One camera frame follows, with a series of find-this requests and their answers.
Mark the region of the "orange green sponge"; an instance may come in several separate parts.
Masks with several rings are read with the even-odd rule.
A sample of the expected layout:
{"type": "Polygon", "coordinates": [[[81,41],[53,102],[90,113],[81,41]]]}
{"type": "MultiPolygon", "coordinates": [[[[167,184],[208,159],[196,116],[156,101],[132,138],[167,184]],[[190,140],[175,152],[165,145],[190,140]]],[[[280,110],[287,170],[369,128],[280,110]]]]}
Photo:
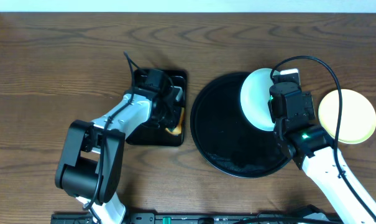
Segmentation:
{"type": "Polygon", "coordinates": [[[177,126],[175,128],[166,128],[166,132],[168,132],[169,134],[173,135],[173,136],[177,136],[177,135],[180,135],[183,131],[183,122],[184,122],[184,119],[185,119],[185,109],[182,108],[181,109],[181,115],[180,115],[180,119],[179,119],[179,122],[177,124],[177,126]]]}

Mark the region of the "light green plate with stain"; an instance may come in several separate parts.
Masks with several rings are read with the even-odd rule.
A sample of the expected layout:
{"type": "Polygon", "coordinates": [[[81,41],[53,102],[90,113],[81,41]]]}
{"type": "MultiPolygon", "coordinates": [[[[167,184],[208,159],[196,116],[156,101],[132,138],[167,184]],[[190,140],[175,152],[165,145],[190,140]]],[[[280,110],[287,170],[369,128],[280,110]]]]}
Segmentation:
{"type": "Polygon", "coordinates": [[[262,131],[273,131],[275,126],[268,108],[269,88],[273,85],[271,71],[271,68],[261,68],[252,72],[244,80],[240,93],[244,116],[251,125],[262,131]]]}

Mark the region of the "yellow plate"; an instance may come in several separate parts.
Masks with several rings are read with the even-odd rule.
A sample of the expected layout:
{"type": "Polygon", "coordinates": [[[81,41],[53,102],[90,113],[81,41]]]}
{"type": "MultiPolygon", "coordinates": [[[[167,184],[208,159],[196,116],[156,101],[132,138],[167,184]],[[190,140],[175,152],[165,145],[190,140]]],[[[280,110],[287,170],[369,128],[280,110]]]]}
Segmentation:
{"type": "MultiPolygon", "coordinates": [[[[360,93],[342,89],[342,117],[339,142],[359,144],[366,141],[376,128],[376,112],[370,101],[360,93]]],[[[321,126],[332,137],[336,134],[339,94],[334,90],[320,102],[318,118],[321,126]]]]}

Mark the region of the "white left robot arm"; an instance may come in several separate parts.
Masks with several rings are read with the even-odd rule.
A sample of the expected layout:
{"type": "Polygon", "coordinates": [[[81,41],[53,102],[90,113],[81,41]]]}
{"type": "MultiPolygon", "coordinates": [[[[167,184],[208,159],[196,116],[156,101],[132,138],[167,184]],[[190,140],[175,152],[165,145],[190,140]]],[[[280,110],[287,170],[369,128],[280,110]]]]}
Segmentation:
{"type": "Polygon", "coordinates": [[[185,88],[178,85],[133,86],[105,115],[72,122],[55,185],[81,202],[94,223],[122,223],[126,207],[117,188],[124,146],[180,146],[185,98],[185,88]]]}

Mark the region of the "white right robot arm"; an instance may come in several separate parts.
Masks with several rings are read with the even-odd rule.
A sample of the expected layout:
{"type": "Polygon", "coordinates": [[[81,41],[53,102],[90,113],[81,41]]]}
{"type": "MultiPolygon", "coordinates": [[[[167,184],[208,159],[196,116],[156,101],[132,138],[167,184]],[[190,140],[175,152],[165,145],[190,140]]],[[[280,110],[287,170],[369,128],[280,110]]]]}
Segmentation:
{"type": "Polygon", "coordinates": [[[276,83],[269,92],[273,135],[282,153],[321,189],[343,223],[376,223],[376,202],[346,164],[337,140],[311,123],[311,94],[295,82],[276,83]]]}

